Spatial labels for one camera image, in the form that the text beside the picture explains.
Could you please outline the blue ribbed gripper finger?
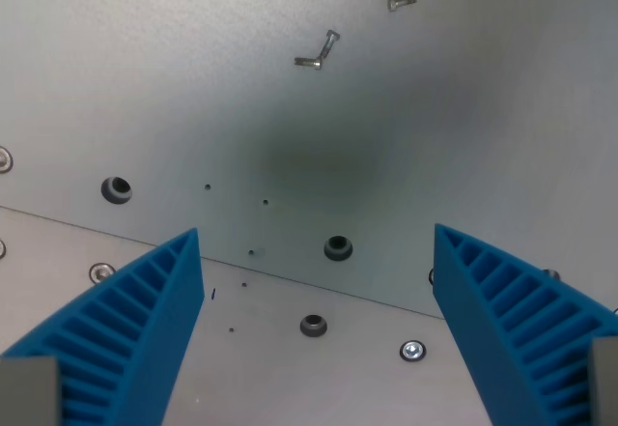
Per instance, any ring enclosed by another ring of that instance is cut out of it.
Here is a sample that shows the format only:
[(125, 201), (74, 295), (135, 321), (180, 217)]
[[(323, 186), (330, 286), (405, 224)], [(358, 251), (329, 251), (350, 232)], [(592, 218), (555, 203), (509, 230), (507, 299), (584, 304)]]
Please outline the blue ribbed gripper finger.
[(616, 315), (490, 244), (435, 226), (433, 294), (494, 425), (589, 425), (588, 354)]
[(117, 270), (13, 343), (59, 363), (64, 425), (160, 425), (203, 304), (189, 229)]

